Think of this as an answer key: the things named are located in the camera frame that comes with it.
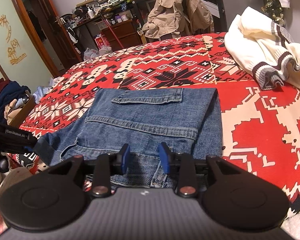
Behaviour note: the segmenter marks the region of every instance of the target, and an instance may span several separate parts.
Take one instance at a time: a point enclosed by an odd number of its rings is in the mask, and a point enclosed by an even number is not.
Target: red patterned blanket
[[[164,40],[77,64],[21,128],[39,137],[65,127],[91,106],[99,88],[216,87],[223,158],[282,188],[290,199],[291,217],[300,212],[300,90],[286,84],[261,91],[225,49],[224,35]],[[32,173],[46,168],[35,154],[13,159]]]

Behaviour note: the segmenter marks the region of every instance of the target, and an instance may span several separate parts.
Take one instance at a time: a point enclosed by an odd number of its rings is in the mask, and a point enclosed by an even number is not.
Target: red box
[[[95,36],[94,41],[96,42],[98,49],[101,49],[102,46],[110,47],[110,43],[104,34]]]

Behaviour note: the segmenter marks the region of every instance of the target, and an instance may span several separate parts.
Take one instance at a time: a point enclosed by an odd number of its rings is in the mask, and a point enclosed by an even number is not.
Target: white sweater
[[[242,16],[237,15],[225,46],[262,90],[283,86],[284,81],[300,89],[300,44],[262,13],[248,7]]]

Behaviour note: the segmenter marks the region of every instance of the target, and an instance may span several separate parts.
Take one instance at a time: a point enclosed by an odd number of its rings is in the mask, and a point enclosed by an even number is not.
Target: folded blue jeans
[[[85,160],[119,152],[130,144],[127,173],[111,183],[127,187],[173,187],[164,174],[158,144],[195,159],[221,156],[221,110],[216,89],[100,89],[84,115],[41,136],[34,152],[48,165],[75,155]]]

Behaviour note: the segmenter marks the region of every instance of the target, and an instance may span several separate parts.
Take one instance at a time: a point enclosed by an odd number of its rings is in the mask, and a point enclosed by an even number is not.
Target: chinese characters
[[[21,49],[21,46],[17,39],[11,40],[12,36],[12,29],[11,25],[9,24],[8,20],[6,19],[6,15],[0,16],[0,26],[4,27],[8,30],[6,41],[7,43],[10,42],[11,47],[8,47],[8,57],[10,58],[11,65],[18,64],[21,60],[23,60],[27,54],[23,53],[21,56],[17,56],[16,48]]]

